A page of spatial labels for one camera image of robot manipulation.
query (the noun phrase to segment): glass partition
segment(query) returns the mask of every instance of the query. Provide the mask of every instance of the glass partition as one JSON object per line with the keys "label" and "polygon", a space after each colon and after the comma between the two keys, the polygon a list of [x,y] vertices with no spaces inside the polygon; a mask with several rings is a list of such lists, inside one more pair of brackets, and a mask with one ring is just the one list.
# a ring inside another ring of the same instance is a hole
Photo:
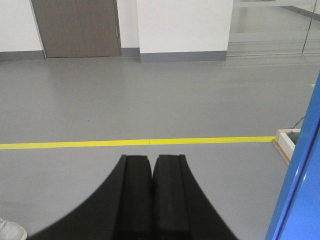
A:
{"label": "glass partition", "polygon": [[234,0],[227,56],[315,51],[315,6],[316,0]]}
{"label": "glass partition", "polygon": [[320,53],[320,4],[318,2],[314,8],[303,52]]}

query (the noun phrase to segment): gray baseboard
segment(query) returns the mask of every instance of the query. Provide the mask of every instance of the gray baseboard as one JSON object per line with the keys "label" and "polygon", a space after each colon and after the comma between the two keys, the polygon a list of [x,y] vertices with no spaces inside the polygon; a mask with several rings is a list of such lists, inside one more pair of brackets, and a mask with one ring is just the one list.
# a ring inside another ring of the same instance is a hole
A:
{"label": "gray baseboard", "polygon": [[121,48],[122,57],[139,57],[140,48],[139,47],[123,47]]}
{"label": "gray baseboard", "polygon": [[[281,8],[283,9],[287,9],[291,12],[294,12],[294,13],[297,13],[297,14],[300,14],[302,16],[305,16],[305,17],[308,17],[308,18],[312,18],[312,12],[311,11],[308,11],[308,10],[304,10],[302,8],[299,8],[299,7],[296,7],[296,6],[281,6]],[[320,22],[320,14],[318,13],[315,13],[313,15],[313,19]]]}
{"label": "gray baseboard", "polygon": [[140,54],[141,63],[224,61],[227,51],[155,52]]}
{"label": "gray baseboard", "polygon": [[0,61],[45,59],[44,51],[2,51]]}

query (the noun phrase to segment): wall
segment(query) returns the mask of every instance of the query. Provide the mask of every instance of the wall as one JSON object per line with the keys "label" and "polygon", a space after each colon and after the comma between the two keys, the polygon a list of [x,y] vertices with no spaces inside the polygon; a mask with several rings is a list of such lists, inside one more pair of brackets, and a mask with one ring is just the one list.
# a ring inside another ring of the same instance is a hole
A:
{"label": "wall", "polygon": [[226,51],[233,0],[137,0],[141,53]]}
{"label": "wall", "polygon": [[[142,41],[145,53],[226,51],[232,4],[232,0],[117,0],[121,46],[138,48]],[[30,0],[0,0],[0,6],[0,52],[42,50]]]}
{"label": "wall", "polygon": [[122,48],[139,47],[137,0],[117,0]]}
{"label": "wall", "polygon": [[0,52],[39,51],[42,45],[29,0],[0,0]]}

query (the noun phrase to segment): gray floor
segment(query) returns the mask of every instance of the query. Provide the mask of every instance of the gray floor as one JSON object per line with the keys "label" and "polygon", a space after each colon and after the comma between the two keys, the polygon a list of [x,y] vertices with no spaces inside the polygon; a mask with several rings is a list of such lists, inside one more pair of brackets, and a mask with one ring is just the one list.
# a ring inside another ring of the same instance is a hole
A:
{"label": "gray floor", "polygon": [[0,62],[0,144],[274,136],[306,112],[319,55]]}
{"label": "gray floor", "polygon": [[[0,144],[274,136],[306,112],[320,56],[0,62]],[[0,216],[30,235],[88,197],[121,154],[186,154],[240,240],[263,240],[287,170],[271,143],[0,150]]]}
{"label": "gray floor", "polygon": [[121,154],[186,154],[208,199],[240,240],[263,240],[287,165],[272,143],[0,150],[0,216],[29,235],[87,198]]}

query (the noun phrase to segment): white shoe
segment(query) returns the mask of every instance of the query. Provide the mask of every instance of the white shoe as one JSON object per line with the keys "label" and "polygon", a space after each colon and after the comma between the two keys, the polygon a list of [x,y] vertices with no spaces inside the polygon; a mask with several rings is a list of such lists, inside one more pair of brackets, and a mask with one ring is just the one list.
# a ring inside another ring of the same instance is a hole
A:
{"label": "white shoe", "polygon": [[0,240],[25,240],[26,230],[12,221],[0,218]]}

